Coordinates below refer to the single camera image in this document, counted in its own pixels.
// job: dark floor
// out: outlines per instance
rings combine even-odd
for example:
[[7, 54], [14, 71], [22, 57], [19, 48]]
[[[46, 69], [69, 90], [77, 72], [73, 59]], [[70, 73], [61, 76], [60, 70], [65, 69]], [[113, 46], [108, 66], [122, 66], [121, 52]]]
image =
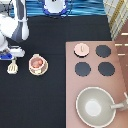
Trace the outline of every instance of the dark floor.
[[[20, 44], [24, 58], [16, 75], [7, 73], [10, 61], [0, 62], [0, 128], [66, 128], [66, 41], [111, 41], [106, 16], [28, 20], [29, 38]], [[28, 61], [39, 53], [49, 63], [43, 76], [33, 76]]]

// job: white ceramic bowl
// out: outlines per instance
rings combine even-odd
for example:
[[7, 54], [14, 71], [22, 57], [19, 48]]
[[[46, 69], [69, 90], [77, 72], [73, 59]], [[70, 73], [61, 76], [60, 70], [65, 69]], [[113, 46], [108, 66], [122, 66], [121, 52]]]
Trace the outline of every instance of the white ceramic bowl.
[[111, 109], [114, 100], [99, 87], [88, 87], [80, 92], [76, 100], [76, 110], [81, 120], [93, 128], [108, 126], [115, 117], [116, 109]]

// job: black burner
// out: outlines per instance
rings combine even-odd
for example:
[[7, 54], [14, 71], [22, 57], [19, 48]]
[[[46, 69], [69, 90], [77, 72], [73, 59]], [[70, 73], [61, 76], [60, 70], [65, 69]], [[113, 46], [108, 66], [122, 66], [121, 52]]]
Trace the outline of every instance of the black burner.
[[111, 54], [111, 49], [106, 45], [99, 45], [96, 48], [96, 54], [100, 57], [106, 58]]
[[115, 72], [114, 66], [109, 62], [100, 63], [98, 70], [103, 76], [112, 76]]
[[75, 72], [79, 76], [87, 76], [89, 75], [90, 71], [91, 68], [86, 62], [79, 62], [75, 66]]

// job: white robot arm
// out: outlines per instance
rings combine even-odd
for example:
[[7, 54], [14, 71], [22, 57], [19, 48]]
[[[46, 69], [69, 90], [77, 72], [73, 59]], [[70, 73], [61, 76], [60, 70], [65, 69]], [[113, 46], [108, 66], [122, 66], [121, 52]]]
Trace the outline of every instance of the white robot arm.
[[12, 0], [12, 3], [14, 18], [0, 14], [0, 52], [7, 50], [13, 57], [23, 57], [25, 52], [20, 47], [8, 47], [6, 37], [18, 43], [28, 38], [26, 0]]

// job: small bowl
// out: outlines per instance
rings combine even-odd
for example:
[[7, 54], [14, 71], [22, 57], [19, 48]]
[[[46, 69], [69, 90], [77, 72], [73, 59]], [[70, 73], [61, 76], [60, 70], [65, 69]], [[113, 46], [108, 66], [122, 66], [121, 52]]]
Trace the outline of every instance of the small bowl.
[[[39, 68], [34, 68], [33, 63], [38, 60], [42, 60], [43, 64]], [[29, 60], [29, 70], [33, 75], [42, 75], [48, 69], [47, 61], [41, 57], [39, 54], [34, 54], [33, 57]]]

